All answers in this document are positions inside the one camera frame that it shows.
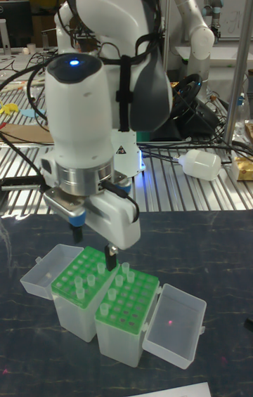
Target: white plastic bottle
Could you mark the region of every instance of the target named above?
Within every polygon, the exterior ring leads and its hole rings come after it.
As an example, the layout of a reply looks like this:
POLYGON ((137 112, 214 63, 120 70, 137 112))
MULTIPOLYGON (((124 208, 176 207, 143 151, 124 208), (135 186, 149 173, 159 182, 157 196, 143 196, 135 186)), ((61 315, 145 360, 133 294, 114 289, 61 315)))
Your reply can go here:
POLYGON ((214 153, 192 149, 179 157, 183 172, 195 178, 214 180, 221 168, 221 158, 214 153))

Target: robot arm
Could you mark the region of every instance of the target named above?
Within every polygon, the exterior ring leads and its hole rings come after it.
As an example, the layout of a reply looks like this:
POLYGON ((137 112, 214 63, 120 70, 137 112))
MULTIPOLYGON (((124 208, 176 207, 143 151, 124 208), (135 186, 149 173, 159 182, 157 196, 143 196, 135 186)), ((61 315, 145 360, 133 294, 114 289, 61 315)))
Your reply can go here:
POLYGON ((211 16, 212 21, 210 25, 211 31, 214 33, 215 44, 218 43, 219 38, 221 37, 221 32, 219 31, 220 28, 220 15, 221 9, 223 7, 223 0, 204 0, 205 7, 202 9, 202 15, 211 16))
POLYGON ((207 81, 214 34, 204 22, 196 0, 174 0, 183 19, 190 40, 188 75, 199 74, 207 81))

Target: clear plastic lid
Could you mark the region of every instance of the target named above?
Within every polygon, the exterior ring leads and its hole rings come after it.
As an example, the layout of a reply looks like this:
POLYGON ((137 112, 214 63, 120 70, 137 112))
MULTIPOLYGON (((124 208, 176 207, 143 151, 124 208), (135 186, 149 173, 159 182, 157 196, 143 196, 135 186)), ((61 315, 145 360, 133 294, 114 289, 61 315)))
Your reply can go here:
POLYGON ((27 272, 20 282, 29 294, 53 300, 51 283, 82 250, 83 247, 56 245, 43 259, 36 259, 36 266, 27 272))
POLYGON ((143 349, 181 369, 193 361, 207 304, 165 284, 143 341, 143 349))

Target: desk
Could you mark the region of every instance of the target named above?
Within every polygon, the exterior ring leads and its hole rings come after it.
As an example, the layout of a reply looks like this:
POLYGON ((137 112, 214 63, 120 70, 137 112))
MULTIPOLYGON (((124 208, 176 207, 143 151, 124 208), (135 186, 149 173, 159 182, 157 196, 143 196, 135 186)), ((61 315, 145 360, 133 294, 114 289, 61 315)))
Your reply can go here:
MULTIPOLYGON (((143 352, 138 368, 117 363, 62 329, 52 301, 25 292, 19 279, 59 242, 72 244, 57 216, 1 219, 0 395, 126 397, 209 382, 212 397, 250 397, 253 334, 252 211, 141 214, 141 240, 119 261, 157 275, 207 302, 206 332, 195 362, 180 370, 143 352), (7 253, 12 255, 6 267, 7 253)), ((105 241, 87 227, 85 245, 105 241)))

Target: blue object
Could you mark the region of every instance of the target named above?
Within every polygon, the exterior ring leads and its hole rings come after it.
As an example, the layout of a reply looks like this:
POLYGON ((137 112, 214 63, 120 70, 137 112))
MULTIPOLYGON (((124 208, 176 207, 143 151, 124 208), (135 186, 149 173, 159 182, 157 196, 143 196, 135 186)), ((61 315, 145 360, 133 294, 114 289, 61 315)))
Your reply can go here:
POLYGON ((73 227, 82 227, 85 224, 86 219, 86 211, 83 212, 80 216, 69 217, 69 222, 73 227))
POLYGON ((129 194, 130 191, 131 191, 131 185, 128 185, 128 186, 119 186, 119 185, 116 185, 116 186, 117 186, 117 188, 123 189, 124 191, 126 191, 127 194, 129 194))
POLYGON ((70 66, 78 66, 80 64, 79 60, 71 60, 70 61, 70 66))
POLYGON ((242 96, 238 97, 238 107, 240 107, 244 102, 244 98, 242 96))
MULTIPOLYGON (((39 108, 39 111, 41 113, 43 113, 43 114, 45 114, 45 112, 46 112, 45 110, 41 110, 40 108, 39 108)), ((21 113, 22 116, 35 118, 35 111, 32 110, 32 109, 24 110, 24 109, 21 108, 20 109, 20 113, 21 113)))

